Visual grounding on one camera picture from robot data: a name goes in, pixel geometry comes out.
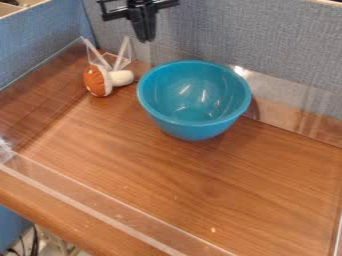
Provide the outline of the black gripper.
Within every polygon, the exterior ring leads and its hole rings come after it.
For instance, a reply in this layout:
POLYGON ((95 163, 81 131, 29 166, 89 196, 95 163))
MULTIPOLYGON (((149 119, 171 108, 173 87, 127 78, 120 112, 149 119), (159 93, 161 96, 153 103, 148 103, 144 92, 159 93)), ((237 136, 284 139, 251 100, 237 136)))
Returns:
POLYGON ((96 0, 101 18, 104 21, 119 18, 129 19, 140 42, 155 39, 157 11, 180 4, 180 0, 127 0, 125 6, 108 10, 105 4, 115 1, 117 0, 96 0))

